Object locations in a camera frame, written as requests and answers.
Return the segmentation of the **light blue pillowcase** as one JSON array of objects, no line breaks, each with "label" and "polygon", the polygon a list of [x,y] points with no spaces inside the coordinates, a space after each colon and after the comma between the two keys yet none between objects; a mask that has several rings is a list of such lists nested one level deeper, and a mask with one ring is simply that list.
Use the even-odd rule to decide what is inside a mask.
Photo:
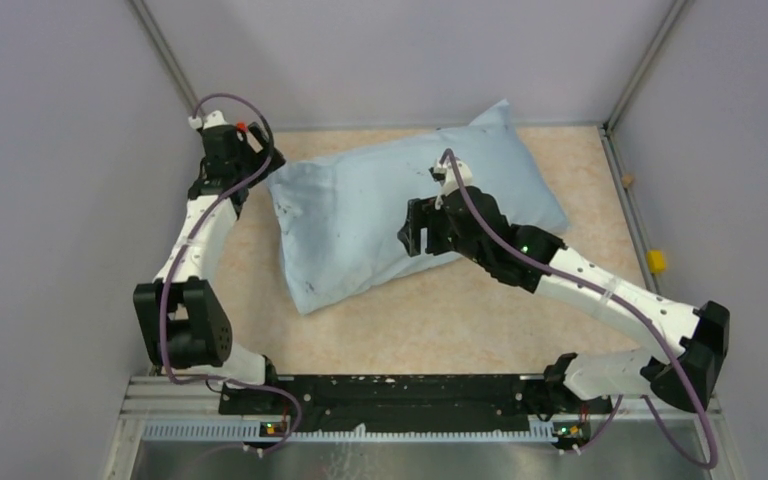
[{"label": "light blue pillowcase", "polygon": [[429,170],[447,148],[510,222],[555,234],[568,229],[506,100],[466,126],[288,163],[269,176],[267,187],[285,281],[300,314],[457,259],[455,253],[410,257],[397,239],[409,200],[439,192]]}]

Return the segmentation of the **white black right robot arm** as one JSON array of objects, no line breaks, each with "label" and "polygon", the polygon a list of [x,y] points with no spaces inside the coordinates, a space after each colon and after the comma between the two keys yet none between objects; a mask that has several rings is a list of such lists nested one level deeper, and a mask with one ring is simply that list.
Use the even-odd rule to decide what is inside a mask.
[{"label": "white black right robot arm", "polygon": [[693,412],[707,408],[728,352],[729,310],[709,300],[692,306],[661,297],[588,261],[558,236],[513,224],[480,189],[441,199],[411,199],[397,233],[411,256],[454,252],[496,281],[570,305],[614,328],[638,349],[602,355],[568,353],[545,371],[546,397],[572,412],[602,396],[654,396]]}]

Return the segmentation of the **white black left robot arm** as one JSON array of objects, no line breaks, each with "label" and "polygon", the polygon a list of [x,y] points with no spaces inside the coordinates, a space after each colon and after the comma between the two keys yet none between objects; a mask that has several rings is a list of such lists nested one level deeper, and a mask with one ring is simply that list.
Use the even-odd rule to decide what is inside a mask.
[{"label": "white black left robot arm", "polygon": [[281,388],[267,377],[267,357],[235,342],[212,281],[250,188],[285,159],[255,122],[206,120],[197,131],[204,156],[187,190],[184,223],[154,279],[135,287],[137,320],[154,366],[245,383],[243,401],[268,413],[279,404]]}]

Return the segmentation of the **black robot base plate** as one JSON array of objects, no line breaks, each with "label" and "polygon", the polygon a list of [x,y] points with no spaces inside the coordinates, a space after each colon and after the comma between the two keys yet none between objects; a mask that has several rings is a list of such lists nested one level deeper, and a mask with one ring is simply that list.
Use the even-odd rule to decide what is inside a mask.
[{"label": "black robot base plate", "polygon": [[606,398],[583,401],[539,375],[295,375],[276,376],[273,392],[225,387],[218,412],[291,423],[296,432],[467,434],[524,432],[560,415],[607,414]]}]

